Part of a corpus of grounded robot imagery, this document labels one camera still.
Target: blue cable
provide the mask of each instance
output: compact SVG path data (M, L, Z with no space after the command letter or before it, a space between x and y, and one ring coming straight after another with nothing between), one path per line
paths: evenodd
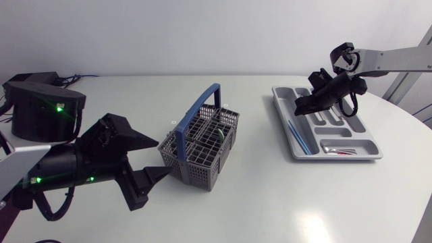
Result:
M419 112L421 112L422 110L424 110L424 109L426 109L426 108L430 107L431 105L432 105L432 104L430 104L430 105L428 105L428 106L426 106L426 107L424 107L424 108L420 109L420 111L417 111L416 113L414 113L414 114L412 114L412 115L416 115L417 113L419 113Z

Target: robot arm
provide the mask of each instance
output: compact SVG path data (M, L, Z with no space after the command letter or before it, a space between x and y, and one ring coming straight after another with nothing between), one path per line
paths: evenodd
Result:
M44 217L56 221L67 211L75 186L115 180L131 211L143 207L152 187L170 167L134 171L128 151L158 142L133 130L125 117L108 113L78 138L85 95L25 80L7 82L3 115L13 106L11 124L0 124L0 211L11 198L20 210L35 201ZM69 188L57 213L44 191Z
M331 77L323 68L313 72L309 81L313 86L312 95L296 99L295 115L306 115L330 109L339 103L342 113L356 114L356 95L363 95L366 82L361 77L380 77L389 72L432 72L432 48L411 47L390 51L355 49L352 43L344 43L330 53L330 60L336 77ZM350 95L354 104L353 112L346 114L339 102Z

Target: basket handle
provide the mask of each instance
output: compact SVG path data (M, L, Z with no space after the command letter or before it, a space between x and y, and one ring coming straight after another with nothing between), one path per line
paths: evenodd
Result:
M186 139L185 132L190 122L194 119L195 114L200 110L204 102L212 95L215 94L215 107L221 108L221 85L212 84L203 94L195 101L193 106L186 112L181 122L175 128L175 142L177 143L178 159L186 161Z

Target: metal frame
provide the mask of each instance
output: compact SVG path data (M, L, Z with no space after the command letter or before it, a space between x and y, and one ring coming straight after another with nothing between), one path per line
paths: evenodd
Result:
M427 31L426 35L421 40L419 47L430 47L432 43L432 26ZM410 72L402 72L400 73L396 79L393 81L391 86L388 88L387 92L383 95L383 99L397 105L404 98L404 96L408 93L414 83L421 76L421 73L410 73Z
M4 137L11 150L10 154L0 160L0 200L3 200L54 144L18 138L11 132L11 123L0 124L0 136Z
M432 72L432 48L410 47L389 51L355 49L360 61L354 69L348 69L349 76L377 77L388 72ZM340 57L335 66L346 67L348 63Z

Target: tray compartment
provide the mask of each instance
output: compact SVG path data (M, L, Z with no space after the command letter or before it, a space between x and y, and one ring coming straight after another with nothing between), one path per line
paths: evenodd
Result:
M327 122L324 119L319 119L318 118L318 113L312 113L312 114L307 114L306 115L314 125L316 126L325 126L325 124L327 124Z
M295 100L297 99L296 93L292 89L287 89L284 87L276 88L277 102L279 104L279 112L285 118L283 119L283 128L287 133L291 134L288 128L288 120L290 120L294 127L297 129L299 135L303 138L310 152L314 155L319 153L319 147L315 140L315 135L308 124L308 120L304 115L295 116L294 111L296 109ZM297 140L292 137L293 140L290 141L292 144L292 149L297 153L304 153L301 146L298 144Z
M357 154L378 155L377 145L371 140L363 139L322 139L319 141L321 146L327 146L331 149L355 149Z
M336 115L333 111L328 110L328 111L320 111L319 113L321 114L321 117L323 117L323 119L326 119L327 121L329 121L329 123L333 126L343 126L344 122L341 121L340 119L336 119Z
M342 99L342 104L344 106L344 111L347 114L352 113L351 106L349 106L348 103L344 99ZM334 105L333 108L336 109L337 112L342 114L342 112L340 111L339 105ZM342 119L344 119L346 121L346 123L350 126L350 128L354 132L358 132L358 133L366 132L366 128L363 126L362 122L360 121L360 119L358 118L357 115L355 115L353 117L345 117L345 116L341 116L341 117L342 117Z
M347 128L315 128L315 134L344 138L352 137L352 133Z

